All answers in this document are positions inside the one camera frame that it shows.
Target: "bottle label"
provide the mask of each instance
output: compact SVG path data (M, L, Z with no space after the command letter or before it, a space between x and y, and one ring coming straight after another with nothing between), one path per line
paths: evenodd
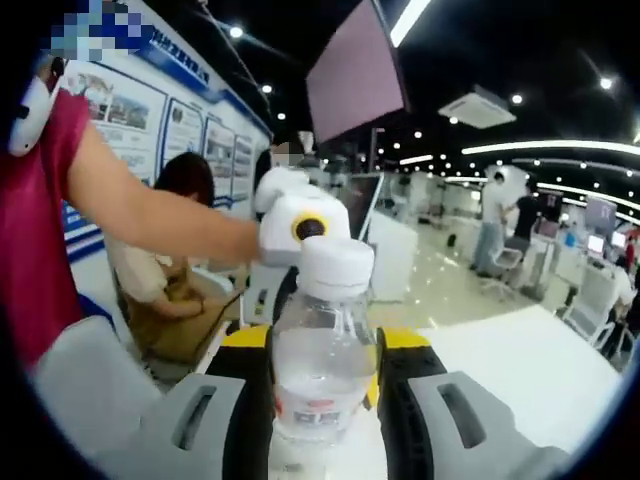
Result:
M276 414L283 427L292 434L313 436L345 429L366 394L366 388L330 398L310 398L282 385L275 387Z

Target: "monitor screen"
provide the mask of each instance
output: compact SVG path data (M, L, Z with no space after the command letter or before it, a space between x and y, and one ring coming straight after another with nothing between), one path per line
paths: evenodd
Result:
M540 212L544 218L551 222L559 222L562 212L562 193L540 190L538 201Z
M373 0L338 27L307 76L318 143L404 108L388 29Z
M559 226L558 222L552 222L543 218L538 225L538 234L548 238L556 238Z
M371 212L382 187L382 174L351 175L338 192L338 199L349 212L351 237L364 240Z
M611 245L624 248L627 245L627 236L624 233L613 232L611 234Z
M589 235L587 240L587 250L596 255L602 255L604 251L604 238L596 237L595 235Z
M616 229L616 204L589 197L584 213L585 228L598 236L608 238Z

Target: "yellow trim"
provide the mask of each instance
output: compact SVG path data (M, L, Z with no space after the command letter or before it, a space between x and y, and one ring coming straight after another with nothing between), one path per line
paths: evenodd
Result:
M223 347L252 347L264 348L267 341L269 325L258 325L257 327L241 328L226 336L222 341Z
M429 340L410 328L383 327L387 348L429 347Z
M378 372L376 372L373 378L371 379L369 388L367 388L367 399L369 400L369 405L371 405L372 409L378 407L379 398L380 398L380 389L378 388Z
M300 215L298 215L295 218L295 220L291 224L291 236L298 243L302 242L302 240L298 238L298 234L296 233L296 230L298 229L298 225L300 225L305 220L318 220L322 224L322 227L324 228L323 235L326 235L327 233L329 233L329 223L327 222L326 218L324 218L322 215L316 212L302 212Z

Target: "yellow sensor ring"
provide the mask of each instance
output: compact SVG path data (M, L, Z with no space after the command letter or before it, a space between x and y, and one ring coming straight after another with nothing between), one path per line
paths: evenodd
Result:
M303 212L291 224L291 236L298 242L305 238L326 235L328 231L327 220L315 212Z

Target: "brown apron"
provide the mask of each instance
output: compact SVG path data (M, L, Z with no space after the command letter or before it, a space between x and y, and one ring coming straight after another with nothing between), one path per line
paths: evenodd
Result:
M178 273L167 276L164 292L170 301L201 300L188 282L186 262ZM227 320L240 318L240 294L220 296L219 308L184 319L165 317L149 305L125 294L129 310L129 328L143 354L152 354L173 362L197 364L211 340Z

